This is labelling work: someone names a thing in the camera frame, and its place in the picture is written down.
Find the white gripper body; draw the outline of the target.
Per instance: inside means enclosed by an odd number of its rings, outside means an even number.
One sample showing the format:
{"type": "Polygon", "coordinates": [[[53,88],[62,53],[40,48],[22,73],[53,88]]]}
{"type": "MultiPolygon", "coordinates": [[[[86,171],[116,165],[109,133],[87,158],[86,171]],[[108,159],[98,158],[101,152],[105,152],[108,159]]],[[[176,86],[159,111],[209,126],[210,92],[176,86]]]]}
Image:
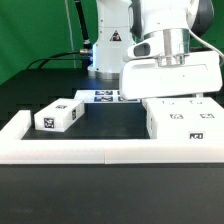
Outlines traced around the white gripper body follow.
{"type": "Polygon", "coordinates": [[[119,80],[126,100],[216,92],[222,87],[219,55],[193,52],[184,65],[159,67],[154,59],[128,62],[119,80]]]}

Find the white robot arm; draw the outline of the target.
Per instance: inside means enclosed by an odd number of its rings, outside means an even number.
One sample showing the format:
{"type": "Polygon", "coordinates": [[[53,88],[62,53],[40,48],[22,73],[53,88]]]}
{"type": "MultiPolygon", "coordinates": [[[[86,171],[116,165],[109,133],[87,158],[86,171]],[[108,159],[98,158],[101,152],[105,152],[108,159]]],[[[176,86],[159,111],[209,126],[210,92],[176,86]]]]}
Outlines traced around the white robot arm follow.
{"type": "Polygon", "coordinates": [[[89,74],[117,79],[127,100],[216,92],[224,54],[190,48],[214,18],[212,0],[96,0],[89,74]]]}

